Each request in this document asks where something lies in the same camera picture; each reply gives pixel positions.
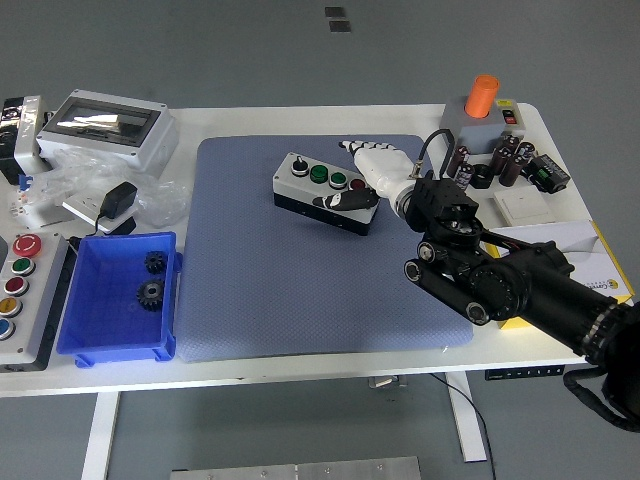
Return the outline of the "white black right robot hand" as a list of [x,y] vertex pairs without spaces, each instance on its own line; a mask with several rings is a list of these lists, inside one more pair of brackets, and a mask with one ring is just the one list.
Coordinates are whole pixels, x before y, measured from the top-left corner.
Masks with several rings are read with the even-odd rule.
[[340,146],[352,155],[367,187],[316,197],[312,204],[327,210],[354,211],[372,207],[379,199],[387,199],[392,211],[403,218],[416,183],[410,177],[414,163],[407,154],[387,143],[342,141]]

